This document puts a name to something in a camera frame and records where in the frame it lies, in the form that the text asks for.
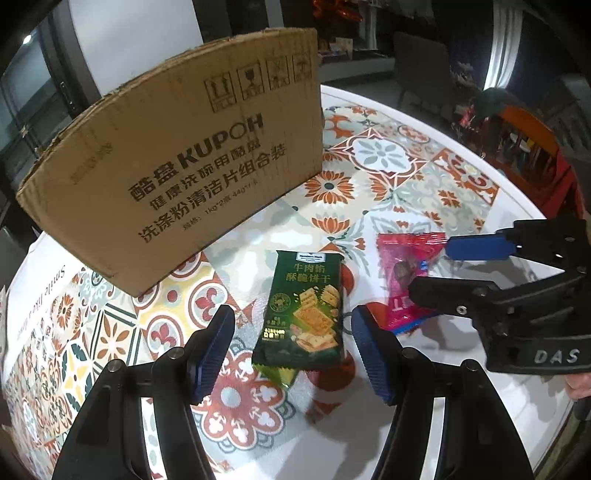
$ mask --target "cracker image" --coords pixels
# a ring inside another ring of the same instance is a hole
[[[311,307],[318,303],[318,297],[314,288],[308,288],[308,290],[300,293],[300,303],[302,308]]]
[[[339,291],[336,288],[334,288],[332,285],[325,286],[322,293],[324,293],[324,292],[330,293],[333,297],[336,297],[337,299],[340,298]]]
[[[308,353],[320,352],[321,350],[326,350],[327,348],[332,348],[338,345],[335,337],[330,333],[324,335],[314,335],[309,332],[302,333],[295,342],[300,348],[303,348]]]
[[[294,312],[294,317],[304,322],[317,335],[324,335],[333,326],[332,319],[317,307],[299,308]]]
[[[332,307],[337,308],[337,306],[339,306],[339,299],[338,299],[338,297],[335,297],[334,295],[330,294],[326,290],[324,292],[322,292],[322,295],[320,296],[320,299],[323,300],[323,301],[325,301],[326,303],[328,303]]]
[[[304,301],[307,298],[316,297],[316,292],[314,291],[313,287],[308,288],[308,290],[304,290],[300,293],[300,300]]]

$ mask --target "patterned tablecloth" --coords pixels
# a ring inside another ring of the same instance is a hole
[[[392,410],[371,393],[348,318],[361,303],[384,318],[377,234],[479,233],[539,214],[505,178],[426,125],[325,87],[323,106],[324,165],[316,177],[187,259],[139,298],[88,268],[55,296],[4,387],[15,444],[39,478],[51,477],[76,413],[107,362],[148,362],[184,345],[222,303],[236,312],[236,335],[212,395],[193,407],[214,471],[241,478],[370,477]],[[486,169],[495,181],[482,173]],[[345,363],[301,372],[288,392],[251,365],[277,249],[336,251],[345,258]],[[445,261],[435,270],[458,274]],[[483,271],[465,270],[462,275]],[[524,281],[539,274],[523,264],[514,270]],[[487,273],[499,283],[518,282],[512,274]],[[438,361],[484,360],[476,332],[454,317],[431,319],[402,341]],[[568,408],[560,382],[491,378],[537,463]],[[142,408],[152,475],[165,478],[151,399],[143,399]],[[425,478],[433,477],[442,412],[436,403]]]

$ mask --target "background furniture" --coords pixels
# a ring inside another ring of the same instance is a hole
[[[445,114],[451,119],[456,98],[446,46],[426,38],[395,32],[394,51],[394,80],[402,87],[398,108],[402,106],[405,94],[410,92],[419,98],[420,103],[413,104],[413,108],[419,110],[419,118],[421,115],[434,117]],[[423,102],[434,105],[437,113],[433,115],[423,108]],[[449,107],[447,112],[442,112],[444,106]]]
[[[582,218],[574,171],[541,120],[523,107],[504,105],[484,121],[481,136],[487,162],[503,171],[546,217],[572,211]]]

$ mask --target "candy package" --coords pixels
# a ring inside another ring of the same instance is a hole
[[[426,277],[429,265],[446,243],[445,233],[381,233],[378,251],[388,286],[386,330],[406,332],[435,315],[408,298],[415,276]]]

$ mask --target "blue gripper pad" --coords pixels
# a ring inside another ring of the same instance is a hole
[[[451,237],[445,247],[452,260],[506,260],[517,253],[515,244],[505,235],[466,235]]]

